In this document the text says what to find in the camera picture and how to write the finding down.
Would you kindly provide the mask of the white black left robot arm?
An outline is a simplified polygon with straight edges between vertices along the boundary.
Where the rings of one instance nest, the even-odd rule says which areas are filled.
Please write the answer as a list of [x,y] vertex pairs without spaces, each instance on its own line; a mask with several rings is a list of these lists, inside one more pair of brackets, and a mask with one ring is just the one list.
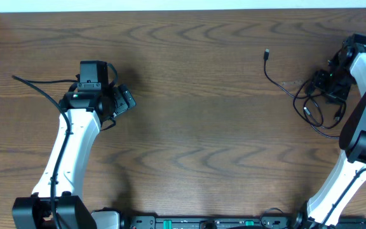
[[12,216],[17,228],[124,228],[120,213],[108,208],[90,212],[82,201],[90,152],[104,122],[135,107],[126,85],[109,80],[110,63],[84,60],[71,87],[53,105],[59,129],[41,179],[29,197],[16,198]]

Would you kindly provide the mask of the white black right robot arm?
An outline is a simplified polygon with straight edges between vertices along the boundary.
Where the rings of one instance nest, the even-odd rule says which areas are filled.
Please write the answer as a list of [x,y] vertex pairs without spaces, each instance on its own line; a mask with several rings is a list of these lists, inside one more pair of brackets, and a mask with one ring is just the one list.
[[340,215],[366,181],[366,36],[353,34],[329,60],[328,71],[317,71],[306,89],[319,90],[331,103],[344,105],[352,85],[361,99],[339,135],[339,158],[320,190],[302,207],[292,228],[335,228]]

